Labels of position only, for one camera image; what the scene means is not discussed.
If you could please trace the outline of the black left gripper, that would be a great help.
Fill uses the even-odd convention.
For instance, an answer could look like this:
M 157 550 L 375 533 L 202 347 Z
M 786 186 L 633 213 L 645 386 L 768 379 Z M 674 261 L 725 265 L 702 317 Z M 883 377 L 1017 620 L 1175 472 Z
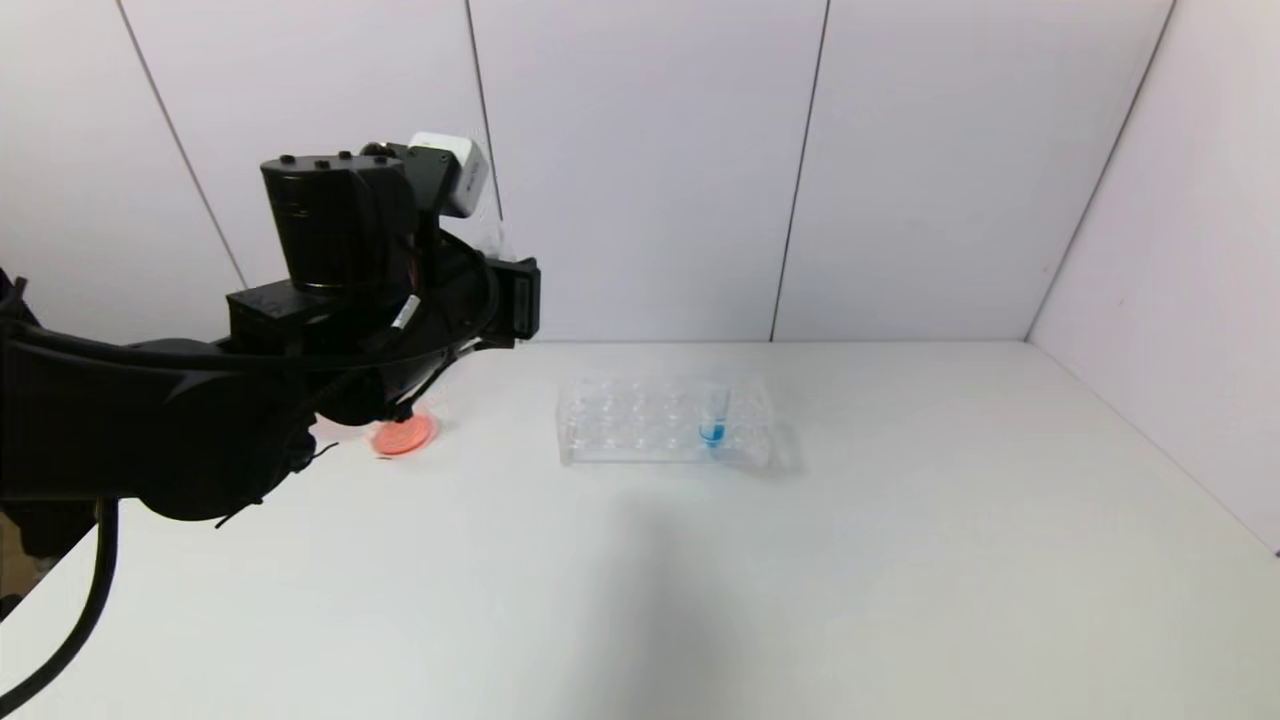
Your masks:
M 428 297 L 457 341 L 512 348 L 540 328 L 541 268 L 535 258 L 489 258 L 438 231 L 422 251 Z

